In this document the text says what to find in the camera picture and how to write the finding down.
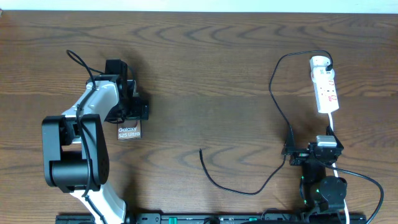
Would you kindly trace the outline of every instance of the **white wall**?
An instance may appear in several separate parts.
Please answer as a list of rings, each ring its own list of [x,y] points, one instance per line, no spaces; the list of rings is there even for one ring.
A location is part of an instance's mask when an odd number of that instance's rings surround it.
[[[3,10],[398,13],[398,0],[0,0]]]

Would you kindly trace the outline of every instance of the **white cord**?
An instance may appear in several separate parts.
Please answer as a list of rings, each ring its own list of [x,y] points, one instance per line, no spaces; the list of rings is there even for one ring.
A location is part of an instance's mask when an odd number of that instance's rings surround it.
[[[329,116],[329,125],[332,131],[334,131],[333,129],[333,118],[331,117],[331,113],[328,113]],[[333,163],[331,165],[334,168],[337,168],[336,163]],[[333,170],[333,173],[335,174],[335,177],[338,177],[338,173],[337,170]],[[346,224],[349,224],[349,213],[348,213],[348,207],[347,207],[347,203],[346,200],[344,199],[344,213],[346,215]]]

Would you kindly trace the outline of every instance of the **wooden surface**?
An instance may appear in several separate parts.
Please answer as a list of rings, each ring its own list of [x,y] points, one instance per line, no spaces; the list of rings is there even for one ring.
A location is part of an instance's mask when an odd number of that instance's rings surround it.
[[[328,50],[340,109],[338,165],[379,181],[375,223],[398,219],[398,17],[361,14],[9,12],[0,18],[0,223],[54,223],[83,205],[43,175],[41,122],[61,114],[88,75],[72,49],[100,70],[121,58],[150,99],[143,138],[117,141],[104,124],[109,181],[134,206],[163,212],[261,212],[302,207],[300,168],[285,166],[257,196],[222,191],[206,178],[199,148],[221,185],[252,192],[282,162],[285,123],[268,82],[290,52]],[[273,90],[301,144],[323,134],[309,78],[311,55],[287,58]],[[373,212],[377,187],[342,174],[352,212]]]

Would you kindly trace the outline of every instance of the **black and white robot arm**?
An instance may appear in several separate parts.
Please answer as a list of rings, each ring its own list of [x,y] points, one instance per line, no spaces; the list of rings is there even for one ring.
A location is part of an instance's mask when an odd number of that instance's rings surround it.
[[[135,80],[127,79],[126,63],[107,60],[105,74],[94,77],[95,90],[92,80],[88,80],[86,91],[69,110],[43,120],[45,179],[49,186],[59,187],[79,199],[94,216],[96,224],[129,223],[131,217],[125,201],[107,182],[109,157],[102,124],[148,119],[148,104],[138,97]],[[90,169],[78,122],[90,155]],[[82,150],[62,150],[62,146],[70,144],[81,144]]]

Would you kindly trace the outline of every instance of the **power strip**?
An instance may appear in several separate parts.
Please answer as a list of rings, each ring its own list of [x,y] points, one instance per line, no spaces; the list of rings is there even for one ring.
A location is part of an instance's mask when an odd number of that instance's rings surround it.
[[[327,71],[328,65],[330,59],[324,56],[314,56],[310,60],[311,79],[319,113],[331,113],[339,108],[334,81],[335,71]]]

